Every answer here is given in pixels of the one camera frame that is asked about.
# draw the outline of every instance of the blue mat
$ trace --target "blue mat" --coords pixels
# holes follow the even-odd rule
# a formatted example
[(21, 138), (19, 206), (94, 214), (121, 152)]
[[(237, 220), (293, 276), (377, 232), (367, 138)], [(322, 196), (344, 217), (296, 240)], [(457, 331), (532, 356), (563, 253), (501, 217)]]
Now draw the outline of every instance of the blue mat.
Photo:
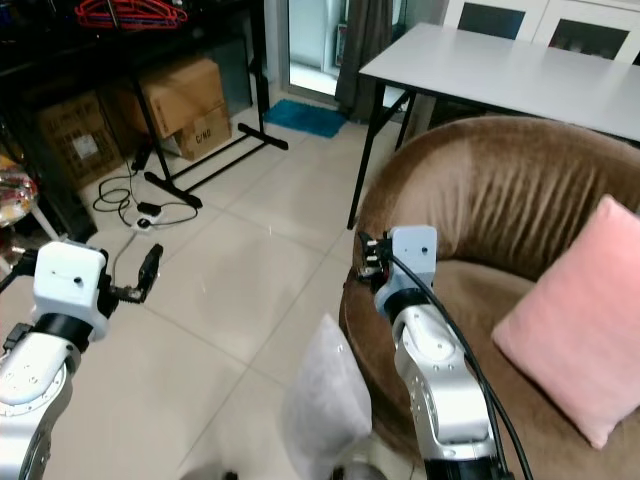
[(300, 130), (325, 138), (333, 138), (347, 121), (341, 114), (291, 100), (280, 100), (265, 115), (274, 125)]

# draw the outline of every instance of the white table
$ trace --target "white table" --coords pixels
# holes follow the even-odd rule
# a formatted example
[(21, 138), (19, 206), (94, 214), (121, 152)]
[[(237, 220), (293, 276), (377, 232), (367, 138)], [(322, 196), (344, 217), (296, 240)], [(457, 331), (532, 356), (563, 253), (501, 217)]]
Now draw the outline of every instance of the white table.
[[(550, 118), (640, 142), (640, 67), (450, 27), (419, 24), (360, 70), (376, 79), (348, 228), (353, 228), (375, 135), (416, 93), (493, 111)], [(382, 112), (384, 87), (406, 91)]]

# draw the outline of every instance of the velvet upholstery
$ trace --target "velvet upholstery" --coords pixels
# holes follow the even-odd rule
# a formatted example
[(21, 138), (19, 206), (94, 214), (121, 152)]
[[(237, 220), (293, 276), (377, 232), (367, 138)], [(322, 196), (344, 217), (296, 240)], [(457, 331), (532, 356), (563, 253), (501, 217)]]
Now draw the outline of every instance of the velvet upholstery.
[[(640, 151), (551, 121), (484, 117), (432, 130), (397, 152), (369, 190), (356, 227), (374, 238), (395, 225), (438, 229), (436, 293), (509, 412), (537, 480), (640, 478), (640, 413), (618, 425), (603, 451), (594, 450), (490, 338), (605, 193), (632, 211), (640, 207)], [(353, 262), (361, 264), (357, 240)], [(353, 270), (340, 325), (371, 393), (374, 429), (421, 463), (390, 326)], [(506, 432), (503, 438), (521, 478)]]

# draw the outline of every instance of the white tile floor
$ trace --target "white tile floor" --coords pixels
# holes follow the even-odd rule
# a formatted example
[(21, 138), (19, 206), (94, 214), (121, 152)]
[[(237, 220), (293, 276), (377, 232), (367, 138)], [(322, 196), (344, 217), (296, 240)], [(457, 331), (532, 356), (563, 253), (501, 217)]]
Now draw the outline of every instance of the white tile floor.
[[(255, 112), (240, 119), (254, 124)], [(392, 151), (398, 127), (376, 140), (368, 179)], [(54, 431), (47, 480), (213, 480), (223, 469), (241, 480), (297, 478), (280, 441), (280, 405), (322, 315), (338, 314), (366, 127), (347, 124), (331, 140), (268, 131), (290, 150), (265, 148), (202, 186), (195, 194), (205, 206), (195, 220), (139, 235), (120, 258), (118, 283), (133, 283), (148, 249), (165, 248), (146, 304), (121, 305), (110, 335), (84, 355)], [(173, 169), (184, 164), (171, 160)], [(157, 159), (148, 168), (159, 171)], [(173, 200), (141, 178), (132, 184), (140, 201)], [(96, 192), (97, 183), (84, 198)], [(167, 221), (190, 214), (172, 208)], [(115, 213), (93, 214), (100, 231), (91, 244), (113, 259), (130, 232)], [(3, 338), (27, 318), (31, 288), (20, 279), (0, 297)], [(380, 441), (366, 451), (391, 480), (411, 478), (411, 465)]]

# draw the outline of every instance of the pink pillow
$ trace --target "pink pillow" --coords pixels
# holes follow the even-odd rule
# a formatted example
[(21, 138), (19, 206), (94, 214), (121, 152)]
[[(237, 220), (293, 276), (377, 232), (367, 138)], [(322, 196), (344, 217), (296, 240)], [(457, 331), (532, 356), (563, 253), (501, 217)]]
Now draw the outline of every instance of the pink pillow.
[(493, 340), (602, 449), (640, 405), (640, 218), (603, 197)]

